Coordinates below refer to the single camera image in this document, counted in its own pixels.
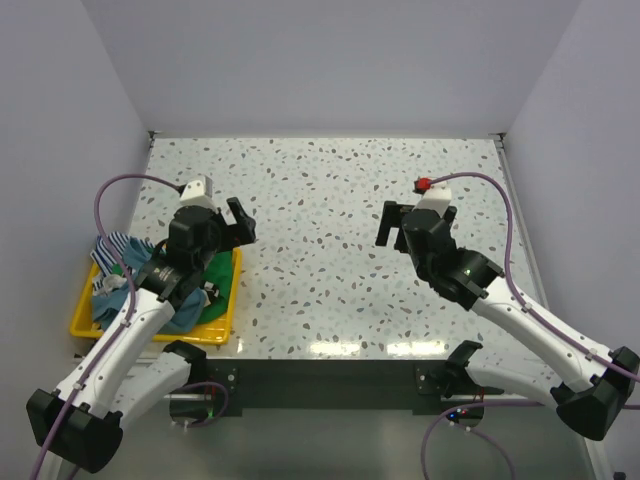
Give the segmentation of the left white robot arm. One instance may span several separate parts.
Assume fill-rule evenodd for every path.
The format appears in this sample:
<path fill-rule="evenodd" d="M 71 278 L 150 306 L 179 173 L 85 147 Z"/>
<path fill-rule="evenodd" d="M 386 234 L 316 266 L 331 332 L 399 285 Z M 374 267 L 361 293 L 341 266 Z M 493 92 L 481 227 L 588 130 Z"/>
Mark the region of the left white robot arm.
<path fill-rule="evenodd" d="M 50 391 L 36 390 L 26 410 L 40 447 L 31 478 L 43 477 L 48 454 L 96 473 L 114 457 L 127 429 L 165 395 L 196 392 L 207 380 L 206 354 L 184 341 L 169 344 L 135 377 L 128 374 L 152 338 L 202 284 L 202 275 L 221 252 L 256 240 L 253 218 L 240 201 L 227 204 L 227 224 L 209 205 L 179 208 L 141 267 L 130 297 L 82 362 Z"/>

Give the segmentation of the blue ribbed tank top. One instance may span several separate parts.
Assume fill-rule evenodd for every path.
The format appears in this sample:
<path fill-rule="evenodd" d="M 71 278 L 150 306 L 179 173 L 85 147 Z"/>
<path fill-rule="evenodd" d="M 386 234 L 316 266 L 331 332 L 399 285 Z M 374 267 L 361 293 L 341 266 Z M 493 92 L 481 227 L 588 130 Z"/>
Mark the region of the blue ribbed tank top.
<path fill-rule="evenodd" d="M 109 240 L 121 255 L 132 278 L 136 279 L 138 270 L 151 258 L 154 244 L 119 232 L 110 235 Z M 91 280 L 91 320 L 99 329 L 106 330 L 129 299 L 129 285 L 121 266 L 100 236 L 97 237 L 96 248 L 90 253 L 90 257 L 99 269 Z M 208 304 L 207 294 L 202 289 L 196 289 L 159 333 L 189 333 L 197 325 L 204 323 L 203 314 Z"/>

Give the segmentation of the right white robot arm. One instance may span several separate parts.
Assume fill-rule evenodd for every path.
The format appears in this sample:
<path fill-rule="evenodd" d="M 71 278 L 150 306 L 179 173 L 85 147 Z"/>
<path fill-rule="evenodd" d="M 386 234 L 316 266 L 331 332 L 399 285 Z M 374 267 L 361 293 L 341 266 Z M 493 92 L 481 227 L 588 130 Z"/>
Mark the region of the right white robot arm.
<path fill-rule="evenodd" d="M 451 225 L 457 210 L 442 212 L 387 201 L 376 243 L 386 245 L 398 231 L 395 250 L 410 256 L 418 278 L 440 297 L 499 326 L 528 348 L 550 374 L 538 381 L 519 373 L 480 366 L 457 348 L 445 369 L 448 386 L 459 393 L 474 386 L 510 391 L 553 408 L 562 422 L 581 436 L 605 438 L 633 393 L 639 356 L 615 350 L 574 330 L 533 301 L 495 262 L 480 252 L 457 246 Z"/>

